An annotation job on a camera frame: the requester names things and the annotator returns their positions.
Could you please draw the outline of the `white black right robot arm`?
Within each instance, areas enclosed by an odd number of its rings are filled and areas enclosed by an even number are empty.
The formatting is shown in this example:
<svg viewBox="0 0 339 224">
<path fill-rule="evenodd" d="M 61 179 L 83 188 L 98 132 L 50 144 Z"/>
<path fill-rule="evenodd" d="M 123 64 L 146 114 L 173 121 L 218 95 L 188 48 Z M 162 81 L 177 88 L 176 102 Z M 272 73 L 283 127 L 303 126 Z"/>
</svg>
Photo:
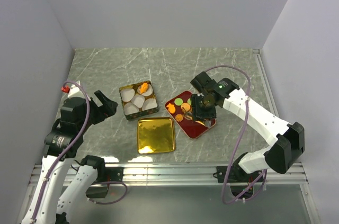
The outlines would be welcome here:
<svg viewBox="0 0 339 224">
<path fill-rule="evenodd" d="M 241 155 L 231 170 L 238 181 L 253 172 L 272 169 L 285 174 L 305 151 L 305 129 L 295 122 L 284 121 L 251 99 L 228 78 L 216 82 L 206 73 L 191 80 L 198 91 L 191 96 L 192 119 L 208 126 L 217 117 L 216 107 L 229 111 L 246 122 L 268 144 L 266 148 Z"/>
</svg>

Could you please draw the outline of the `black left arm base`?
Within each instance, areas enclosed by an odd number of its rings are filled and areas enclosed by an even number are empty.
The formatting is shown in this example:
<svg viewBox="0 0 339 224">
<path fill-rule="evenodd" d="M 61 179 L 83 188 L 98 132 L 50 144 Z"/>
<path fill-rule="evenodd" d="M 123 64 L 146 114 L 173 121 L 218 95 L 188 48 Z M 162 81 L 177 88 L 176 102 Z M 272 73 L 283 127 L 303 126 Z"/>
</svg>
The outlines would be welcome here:
<svg viewBox="0 0 339 224">
<path fill-rule="evenodd" d="M 124 168 L 118 167 L 106 167 L 104 174 L 99 176 L 95 182 L 87 189 L 86 196 L 90 199 L 103 199 L 109 192 L 108 184 L 102 184 L 103 182 L 115 181 L 122 182 Z"/>
</svg>

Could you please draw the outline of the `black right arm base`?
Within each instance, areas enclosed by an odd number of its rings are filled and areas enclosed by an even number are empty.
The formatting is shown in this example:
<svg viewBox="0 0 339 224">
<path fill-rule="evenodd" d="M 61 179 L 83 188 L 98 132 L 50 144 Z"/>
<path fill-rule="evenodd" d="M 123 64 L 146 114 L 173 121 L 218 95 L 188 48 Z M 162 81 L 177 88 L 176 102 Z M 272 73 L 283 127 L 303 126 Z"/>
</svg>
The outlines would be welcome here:
<svg viewBox="0 0 339 224">
<path fill-rule="evenodd" d="M 240 155 L 232 164 L 230 173 L 228 176 L 227 183 L 247 183 L 244 186 L 230 186 L 230 191 L 232 195 L 236 198 L 239 194 L 241 194 L 243 191 L 245 192 L 240 199 L 248 201 L 252 199 L 253 197 L 257 196 L 260 191 L 262 191 L 266 176 L 267 176 L 267 171 L 264 172 L 264 174 L 260 177 L 260 179 L 257 182 L 262 182 L 261 187 L 258 189 L 256 192 L 253 187 L 250 187 L 248 190 L 246 189 L 247 186 L 252 184 L 252 182 L 261 174 L 261 171 L 255 171 L 253 173 L 247 174 L 244 172 L 240 166 L 239 162 L 242 157 L 244 157 L 246 153 Z"/>
</svg>

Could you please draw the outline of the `silver metal tongs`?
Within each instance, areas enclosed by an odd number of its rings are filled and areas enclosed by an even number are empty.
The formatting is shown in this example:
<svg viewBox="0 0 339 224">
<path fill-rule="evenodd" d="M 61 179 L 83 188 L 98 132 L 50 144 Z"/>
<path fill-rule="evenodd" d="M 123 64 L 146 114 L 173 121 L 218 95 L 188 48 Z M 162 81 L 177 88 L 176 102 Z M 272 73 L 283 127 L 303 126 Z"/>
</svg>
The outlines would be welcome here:
<svg viewBox="0 0 339 224">
<path fill-rule="evenodd" d="M 191 112 L 186 112 L 184 114 L 184 117 L 188 120 L 191 120 L 192 122 L 199 123 L 199 124 L 205 126 L 206 128 L 210 128 L 212 126 L 211 120 L 197 118 Z"/>
</svg>

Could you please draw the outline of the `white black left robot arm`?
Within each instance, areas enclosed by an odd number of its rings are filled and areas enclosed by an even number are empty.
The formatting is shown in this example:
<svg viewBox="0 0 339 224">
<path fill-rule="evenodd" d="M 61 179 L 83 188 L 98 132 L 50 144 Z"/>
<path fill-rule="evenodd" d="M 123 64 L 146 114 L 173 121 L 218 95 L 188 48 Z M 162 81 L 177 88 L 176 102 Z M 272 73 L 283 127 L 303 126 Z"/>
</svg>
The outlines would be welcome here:
<svg viewBox="0 0 339 224">
<path fill-rule="evenodd" d="M 60 118 L 44 140 L 42 167 L 31 204 L 22 223 L 70 223 L 76 204 L 94 182 L 106 178 L 105 161 L 86 156 L 70 185 L 64 190 L 64 180 L 83 143 L 83 134 L 91 126 L 115 115 L 118 104 L 101 91 L 92 98 L 79 88 L 69 91 L 60 108 Z"/>
</svg>

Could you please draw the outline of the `orange fish shaped cookie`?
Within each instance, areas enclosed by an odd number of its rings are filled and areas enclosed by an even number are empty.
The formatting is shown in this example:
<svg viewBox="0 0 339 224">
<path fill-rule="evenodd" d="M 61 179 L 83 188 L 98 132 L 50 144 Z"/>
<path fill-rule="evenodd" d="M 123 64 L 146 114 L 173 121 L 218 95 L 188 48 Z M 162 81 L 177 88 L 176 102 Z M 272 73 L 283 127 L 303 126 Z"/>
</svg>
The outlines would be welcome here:
<svg viewBox="0 0 339 224">
<path fill-rule="evenodd" d="M 145 92 L 148 91 L 148 88 L 149 88 L 149 86 L 148 86 L 148 83 L 147 83 L 147 82 L 142 83 L 142 84 L 139 86 L 139 88 L 138 88 L 138 92 L 139 92 L 140 94 L 143 94 L 143 93 L 145 93 Z"/>
</svg>

